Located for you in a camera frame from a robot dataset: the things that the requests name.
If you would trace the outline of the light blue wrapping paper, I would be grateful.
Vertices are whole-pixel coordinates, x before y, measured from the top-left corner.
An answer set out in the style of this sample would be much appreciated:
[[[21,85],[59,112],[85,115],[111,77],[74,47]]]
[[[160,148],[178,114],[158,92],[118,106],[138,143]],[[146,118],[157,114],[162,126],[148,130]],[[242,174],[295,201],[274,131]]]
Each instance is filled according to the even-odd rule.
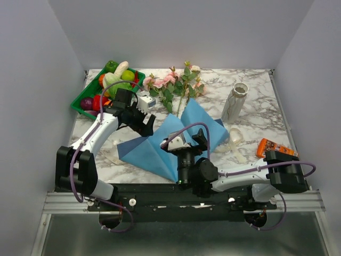
[[[119,159],[176,182],[178,180],[177,157],[162,150],[160,144],[172,132],[197,122],[203,122],[208,126],[211,153],[229,137],[222,121],[211,118],[203,107],[191,99],[181,118],[169,114],[152,136],[138,137],[118,144]]]

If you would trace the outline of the pink flower stem bunch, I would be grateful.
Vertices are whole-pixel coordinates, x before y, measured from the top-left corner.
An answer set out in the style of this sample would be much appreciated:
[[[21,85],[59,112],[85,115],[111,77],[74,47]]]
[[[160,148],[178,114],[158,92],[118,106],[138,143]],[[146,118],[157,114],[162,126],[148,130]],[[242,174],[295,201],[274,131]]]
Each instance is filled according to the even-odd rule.
[[[164,78],[150,74],[143,80],[143,87],[152,97],[159,97],[159,100],[169,113],[173,112],[174,95],[181,96],[183,84],[174,66]]]

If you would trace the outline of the cream gold-lettered ribbon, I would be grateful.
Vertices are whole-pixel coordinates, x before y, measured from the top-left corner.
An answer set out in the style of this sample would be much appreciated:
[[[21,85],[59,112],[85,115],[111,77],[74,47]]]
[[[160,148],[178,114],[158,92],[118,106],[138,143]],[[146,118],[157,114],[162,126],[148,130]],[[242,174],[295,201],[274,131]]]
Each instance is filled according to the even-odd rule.
[[[241,131],[237,128],[230,129],[230,136],[225,143],[218,146],[215,149],[215,153],[228,153],[232,152],[234,157],[238,160],[239,163],[245,163],[246,158],[238,152],[237,145],[243,142],[243,135]],[[110,150],[101,149],[100,153],[104,158],[109,160],[110,162],[114,163],[115,165],[126,165],[126,162],[121,161],[118,157],[118,150],[117,153],[113,153]]]

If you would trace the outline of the dark blue wrapping paper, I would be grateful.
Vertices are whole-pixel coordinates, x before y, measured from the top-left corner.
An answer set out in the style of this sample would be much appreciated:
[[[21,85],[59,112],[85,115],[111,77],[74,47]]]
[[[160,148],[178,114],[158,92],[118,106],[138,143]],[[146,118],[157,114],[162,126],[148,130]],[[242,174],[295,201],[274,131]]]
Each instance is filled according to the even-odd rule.
[[[229,133],[220,119],[211,117],[200,118],[208,126],[210,133],[210,152],[224,142]],[[176,156],[166,153],[160,148],[161,142],[172,132],[176,132],[195,121],[181,121],[176,116],[167,116],[161,126],[150,137],[138,137],[117,145],[118,155],[121,161],[132,164],[141,169],[158,172],[161,170],[176,170]]]

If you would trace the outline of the pink rose stem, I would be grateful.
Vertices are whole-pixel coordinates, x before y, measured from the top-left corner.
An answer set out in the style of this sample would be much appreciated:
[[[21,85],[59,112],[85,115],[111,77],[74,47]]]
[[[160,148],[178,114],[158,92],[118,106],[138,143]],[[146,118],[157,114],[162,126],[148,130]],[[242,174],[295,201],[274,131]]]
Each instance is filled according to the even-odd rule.
[[[203,82],[201,81],[201,78],[199,76],[197,76],[194,79],[194,81],[195,82],[193,84],[187,85],[185,95],[187,96],[188,99],[197,98],[197,97],[205,94],[206,87],[203,84]]]

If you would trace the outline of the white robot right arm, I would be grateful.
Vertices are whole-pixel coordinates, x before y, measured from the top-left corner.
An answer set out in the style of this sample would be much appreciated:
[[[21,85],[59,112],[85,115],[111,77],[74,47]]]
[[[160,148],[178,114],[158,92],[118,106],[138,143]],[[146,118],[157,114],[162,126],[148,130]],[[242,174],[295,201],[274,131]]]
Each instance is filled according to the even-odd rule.
[[[250,193],[245,195],[245,202],[251,209],[259,208],[279,193],[299,194],[308,190],[302,170],[304,162],[295,156],[270,150],[253,165],[219,170],[209,156],[202,156],[210,152],[208,129],[200,128],[192,136],[194,143],[186,140],[185,130],[171,133],[160,144],[163,151],[177,158],[177,185],[182,190],[190,189],[198,197],[209,198],[247,186]]]

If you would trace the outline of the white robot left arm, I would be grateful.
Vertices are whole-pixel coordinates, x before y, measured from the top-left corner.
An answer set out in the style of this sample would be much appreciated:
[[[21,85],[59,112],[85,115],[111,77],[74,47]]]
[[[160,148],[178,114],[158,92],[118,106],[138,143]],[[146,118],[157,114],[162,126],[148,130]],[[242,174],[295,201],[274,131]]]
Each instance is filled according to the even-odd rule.
[[[112,103],[103,106],[86,133],[70,147],[58,149],[56,188],[72,191],[76,196],[100,198],[100,205],[105,210],[114,210],[118,204],[115,188],[99,179],[95,157],[108,137],[120,127],[127,126],[142,137],[153,135],[155,115],[151,115],[147,123],[144,118],[155,104],[153,97],[118,89]]]

